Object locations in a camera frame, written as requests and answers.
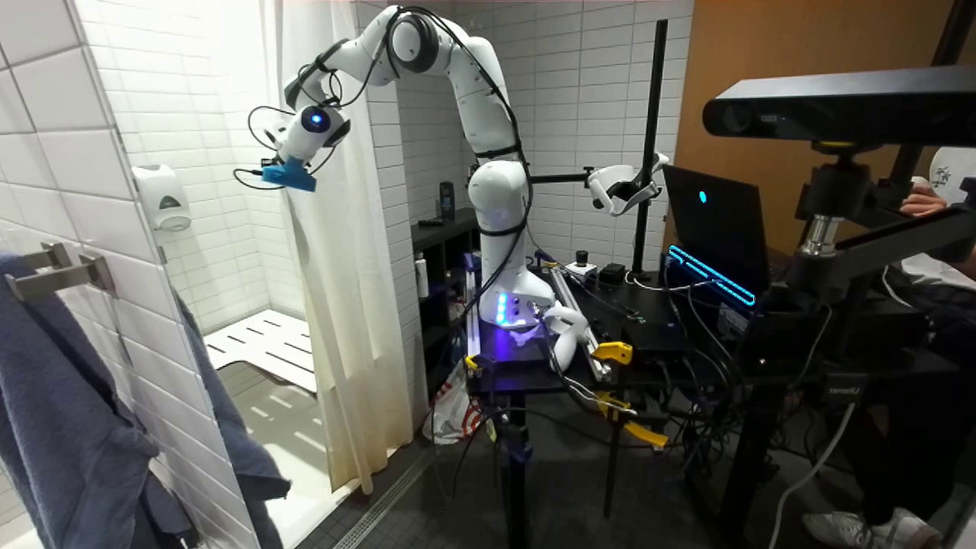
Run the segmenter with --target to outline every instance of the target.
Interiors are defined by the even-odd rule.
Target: shower curtain
[[[271,6],[284,82],[326,46],[357,34],[354,0]],[[418,384],[406,366],[366,95],[345,113],[351,134],[317,174],[317,192],[287,192],[287,204],[305,278],[329,482],[339,488],[357,479],[369,494],[387,451],[412,439],[418,397],[409,390]]]

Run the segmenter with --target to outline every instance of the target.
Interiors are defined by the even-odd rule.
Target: desk
[[[686,372],[686,366],[671,366],[668,360],[683,360],[680,348],[686,339],[680,326],[668,326],[671,308],[659,293],[644,293],[628,284],[607,284],[592,293],[576,293],[580,308],[592,317],[598,339],[631,339],[637,345],[634,366],[613,378],[610,384],[598,384],[586,366],[586,354],[580,351],[567,375],[595,387],[595,390],[653,390],[653,387],[695,387],[717,378],[714,369],[702,366],[702,372]],[[506,528],[509,549],[525,549],[531,543],[531,522],[525,512],[525,464],[531,458],[531,442],[525,430],[525,415],[519,412],[534,393],[564,393],[564,381],[549,369],[549,339],[540,329],[531,342],[515,342],[512,332],[494,329],[482,323],[482,378],[473,387],[479,400],[494,406],[506,400],[515,412],[506,418],[500,433],[503,445],[503,500],[506,500]],[[607,500],[613,497],[613,467],[616,467],[616,436],[607,461]]]

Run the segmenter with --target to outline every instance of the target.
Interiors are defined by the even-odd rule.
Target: white robotic arm
[[[610,217],[628,214],[634,204],[653,201],[662,195],[662,186],[653,180],[662,165],[671,165],[665,153],[656,153],[650,174],[637,174],[631,165],[604,165],[586,174],[586,189],[592,204]]]
[[[522,232],[531,210],[528,162],[522,156],[506,79],[488,40],[470,37],[454,21],[427,9],[381,9],[360,37],[342,40],[317,55],[284,88],[284,101],[296,116],[275,134],[278,159],[262,165],[262,180],[314,189],[305,165],[323,146],[342,143],[351,131],[342,107],[363,92],[345,104],[329,79],[348,73],[363,85],[387,85],[403,70],[448,76],[464,137],[479,159],[467,189],[482,229],[482,320],[494,326],[534,326],[546,317],[546,326],[558,332],[555,363],[567,369],[586,317],[561,308],[552,287],[525,268],[528,244]]]

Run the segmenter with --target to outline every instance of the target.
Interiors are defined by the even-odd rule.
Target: yellow handle
[[[665,436],[665,433],[656,433],[656,430],[650,430],[650,427],[644,427],[644,424],[625,424],[622,430],[625,430],[628,436],[641,439],[641,442],[650,445],[650,448],[668,448],[668,436]]]
[[[631,366],[634,348],[625,342],[601,342],[592,357],[601,363]]]
[[[464,369],[467,369],[467,375],[482,372],[479,357],[467,354],[467,357],[464,357]]]

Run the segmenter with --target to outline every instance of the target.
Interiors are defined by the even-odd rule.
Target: shower stall
[[[247,122],[278,104],[278,52],[265,0],[76,0],[131,168],[174,174],[189,223],[153,223],[177,296],[204,332],[210,363],[250,433],[293,479],[268,512],[296,546],[336,509],[323,418],[314,400],[302,281],[281,192],[235,183],[268,159]]]

